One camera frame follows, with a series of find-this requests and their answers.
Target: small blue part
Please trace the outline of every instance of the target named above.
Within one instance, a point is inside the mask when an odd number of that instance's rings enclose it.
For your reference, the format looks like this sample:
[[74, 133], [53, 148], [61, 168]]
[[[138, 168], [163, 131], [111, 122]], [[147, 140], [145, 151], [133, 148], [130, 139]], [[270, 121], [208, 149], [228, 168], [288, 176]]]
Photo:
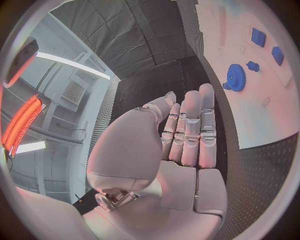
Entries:
[[246, 63], [246, 66], [248, 67], [249, 70], [254, 72], [258, 72], [260, 70], [260, 65], [253, 61], [249, 61], [248, 63]]
[[223, 89], [240, 92], [245, 86], [246, 74], [243, 67], [239, 64], [231, 64], [227, 72], [227, 82], [222, 85]]
[[266, 34], [253, 27], [251, 41], [263, 48], [266, 42]]
[[281, 66], [281, 64], [283, 64], [285, 55], [283, 54], [279, 46], [273, 47], [272, 55], [275, 61], [278, 63], [278, 65]]

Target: fluorescent light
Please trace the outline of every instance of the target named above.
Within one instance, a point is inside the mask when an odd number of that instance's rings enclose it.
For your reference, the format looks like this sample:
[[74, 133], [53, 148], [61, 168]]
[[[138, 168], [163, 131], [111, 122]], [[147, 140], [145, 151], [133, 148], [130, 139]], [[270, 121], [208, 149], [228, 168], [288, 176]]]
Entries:
[[46, 148], [45, 141], [23, 144], [17, 148], [16, 154], [26, 153], [34, 150], [45, 149], [45, 148]]
[[82, 65], [78, 62], [75, 62], [75, 61], [71, 61], [71, 60], [68, 60], [68, 59], [65, 59], [63, 57], [60, 57], [60, 56], [55, 56], [55, 55], [52, 55], [52, 54], [49, 54], [49, 53], [45, 53], [45, 52], [38, 52], [37, 55], [36, 55], [38, 58], [41, 58], [41, 59], [48, 59], [48, 60], [52, 60], [52, 61], [55, 61], [55, 62], [59, 62], [59, 63], [62, 63], [62, 64], [67, 64], [67, 65], [70, 65], [72, 67], [75, 67], [75, 68], [78, 68], [78, 69], [81, 69], [81, 70], [84, 70], [84, 71], [87, 71], [91, 74], [95, 74], [95, 75], [98, 75], [102, 78], [105, 78], [105, 79], [108, 79], [110, 80], [111, 77], [100, 72], [100, 71], [97, 71], [95, 69], [92, 69], [88, 66], [85, 66], [85, 65]]

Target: red heating lamp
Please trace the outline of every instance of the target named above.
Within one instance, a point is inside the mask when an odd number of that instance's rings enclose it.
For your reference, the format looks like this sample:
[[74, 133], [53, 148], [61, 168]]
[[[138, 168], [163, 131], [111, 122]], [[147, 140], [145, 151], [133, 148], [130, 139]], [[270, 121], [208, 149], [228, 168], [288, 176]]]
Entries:
[[2, 145], [9, 152], [10, 157], [15, 157], [18, 146], [27, 129], [42, 110], [42, 101], [36, 94], [31, 97], [12, 118], [2, 137]]

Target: blue cube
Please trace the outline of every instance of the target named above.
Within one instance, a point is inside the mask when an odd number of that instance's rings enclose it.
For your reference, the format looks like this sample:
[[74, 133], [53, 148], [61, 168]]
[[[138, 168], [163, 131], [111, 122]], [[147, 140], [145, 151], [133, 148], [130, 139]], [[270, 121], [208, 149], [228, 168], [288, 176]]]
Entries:
[[273, 47], [272, 55], [273, 55], [275, 61], [278, 63], [278, 65], [281, 66], [281, 64], [284, 61], [285, 55], [283, 54], [283, 52], [281, 51], [279, 46]]
[[253, 27], [251, 41], [263, 48], [266, 42], [266, 34]]

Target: air vent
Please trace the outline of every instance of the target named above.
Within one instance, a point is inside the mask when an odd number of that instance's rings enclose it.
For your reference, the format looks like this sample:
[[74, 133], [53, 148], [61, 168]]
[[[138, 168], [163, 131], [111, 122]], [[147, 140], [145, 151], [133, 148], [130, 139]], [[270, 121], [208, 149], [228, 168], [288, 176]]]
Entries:
[[71, 80], [68, 86], [65, 88], [62, 97], [78, 106], [83, 98], [83, 95], [85, 94], [85, 91], [86, 89], [84, 87]]

